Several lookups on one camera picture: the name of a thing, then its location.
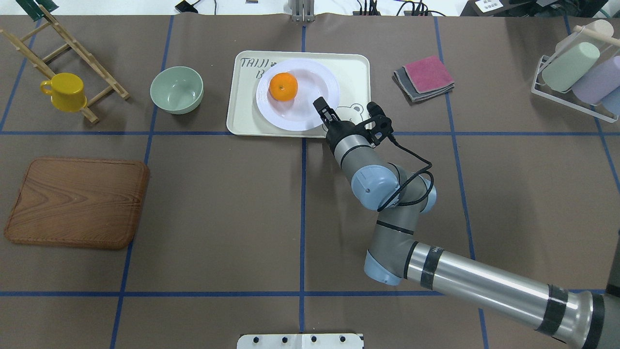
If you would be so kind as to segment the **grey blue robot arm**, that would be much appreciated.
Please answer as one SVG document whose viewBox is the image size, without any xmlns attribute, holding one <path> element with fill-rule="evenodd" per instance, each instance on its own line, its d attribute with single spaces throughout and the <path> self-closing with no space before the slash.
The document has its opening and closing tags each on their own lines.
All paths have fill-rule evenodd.
<svg viewBox="0 0 620 349">
<path fill-rule="evenodd" d="M 617 349 L 620 337 L 619 256 L 603 294 L 571 292 L 421 243 L 419 217 L 436 202 L 432 163 L 394 137 L 374 102 L 369 118 L 339 118 L 323 97 L 313 102 L 326 142 L 363 207 L 378 212 L 364 271 L 390 286 L 402 280 L 474 303 L 574 349 Z"/>
</svg>

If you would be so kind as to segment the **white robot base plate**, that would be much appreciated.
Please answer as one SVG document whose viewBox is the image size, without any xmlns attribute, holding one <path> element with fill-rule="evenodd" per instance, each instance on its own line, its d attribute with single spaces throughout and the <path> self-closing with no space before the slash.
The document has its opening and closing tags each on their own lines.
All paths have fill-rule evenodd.
<svg viewBox="0 0 620 349">
<path fill-rule="evenodd" d="M 357 333 L 248 334 L 240 336 L 237 349 L 363 349 Z"/>
</svg>

